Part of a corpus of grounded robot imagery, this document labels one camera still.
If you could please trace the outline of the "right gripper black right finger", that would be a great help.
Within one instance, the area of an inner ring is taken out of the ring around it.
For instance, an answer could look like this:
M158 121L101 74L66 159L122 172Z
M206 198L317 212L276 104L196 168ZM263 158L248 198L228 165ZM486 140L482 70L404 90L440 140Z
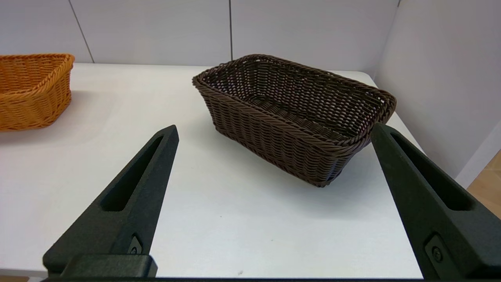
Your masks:
M371 141L424 279L500 279L500 219L394 128Z

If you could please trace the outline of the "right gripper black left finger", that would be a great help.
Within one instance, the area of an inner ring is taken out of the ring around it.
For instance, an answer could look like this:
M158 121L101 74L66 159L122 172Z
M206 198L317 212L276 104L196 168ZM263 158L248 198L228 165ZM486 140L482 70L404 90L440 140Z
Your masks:
M78 255L148 255L179 143L175 125L154 134L43 255L61 275Z

